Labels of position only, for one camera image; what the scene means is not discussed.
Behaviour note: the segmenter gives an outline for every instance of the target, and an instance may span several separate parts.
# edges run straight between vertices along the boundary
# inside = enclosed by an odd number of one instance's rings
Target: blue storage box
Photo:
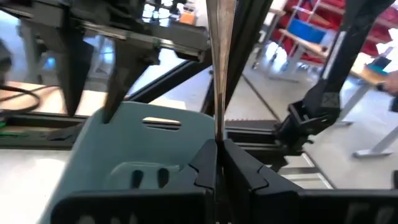
[[[299,19],[294,19],[290,23],[288,31],[303,40],[316,44],[320,44],[326,34],[325,30]]]

